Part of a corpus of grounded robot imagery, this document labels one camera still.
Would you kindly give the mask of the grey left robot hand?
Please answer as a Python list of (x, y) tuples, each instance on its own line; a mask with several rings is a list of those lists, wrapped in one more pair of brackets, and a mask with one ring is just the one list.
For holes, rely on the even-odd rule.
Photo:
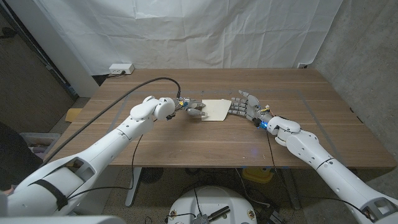
[(176, 98), (174, 99), (175, 110), (186, 111), (190, 116), (207, 116), (208, 114), (202, 109), (206, 106), (206, 104), (201, 101), (195, 100), (193, 98)]

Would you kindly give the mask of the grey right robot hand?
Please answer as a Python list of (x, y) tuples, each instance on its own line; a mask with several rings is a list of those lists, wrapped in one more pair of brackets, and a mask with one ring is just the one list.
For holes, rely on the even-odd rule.
[(245, 91), (238, 91), (241, 98), (232, 98), (228, 113), (243, 116), (252, 121), (257, 128), (266, 129), (274, 117), (269, 105), (262, 107), (257, 97)]

